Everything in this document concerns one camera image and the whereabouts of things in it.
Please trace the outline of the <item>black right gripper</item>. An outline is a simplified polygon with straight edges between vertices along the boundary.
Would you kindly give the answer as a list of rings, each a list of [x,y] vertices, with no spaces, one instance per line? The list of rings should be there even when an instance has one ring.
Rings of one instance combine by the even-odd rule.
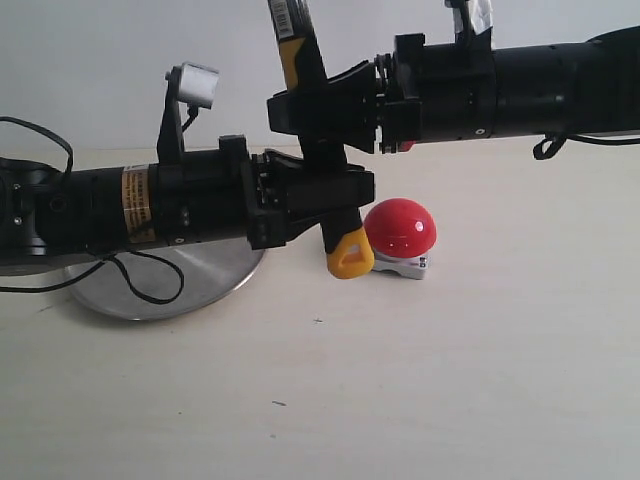
[[[415,144],[484,139],[495,126],[492,34],[458,34],[449,44],[423,34],[397,35],[381,68],[378,122],[383,153]],[[283,91],[267,101],[270,129],[375,151],[378,79],[362,61],[325,84]]]

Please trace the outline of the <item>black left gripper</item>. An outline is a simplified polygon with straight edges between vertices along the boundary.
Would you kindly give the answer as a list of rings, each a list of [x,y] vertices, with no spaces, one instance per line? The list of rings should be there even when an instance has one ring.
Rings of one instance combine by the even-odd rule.
[[[375,199],[374,174],[360,165],[328,171],[274,149],[250,153],[242,135],[221,136],[219,151],[239,187],[241,231],[253,250],[297,239],[302,218],[360,208]]]

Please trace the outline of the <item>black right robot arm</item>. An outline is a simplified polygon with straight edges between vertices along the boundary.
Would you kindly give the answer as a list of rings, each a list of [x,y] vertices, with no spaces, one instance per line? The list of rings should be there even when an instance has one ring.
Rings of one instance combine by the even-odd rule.
[[[391,53],[267,103],[274,132],[374,153],[416,144],[537,135],[538,159],[569,139],[639,134],[639,31],[582,43],[495,49],[488,34],[430,45],[399,35]]]

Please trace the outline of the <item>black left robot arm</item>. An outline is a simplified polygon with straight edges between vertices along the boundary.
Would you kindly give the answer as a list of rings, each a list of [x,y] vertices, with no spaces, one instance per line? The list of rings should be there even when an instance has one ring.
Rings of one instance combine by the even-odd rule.
[[[65,173],[42,162],[1,162],[1,272],[45,273],[126,250],[243,238],[278,248],[316,225],[327,251],[358,228],[373,174],[348,164],[315,170],[242,136],[177,160]]]

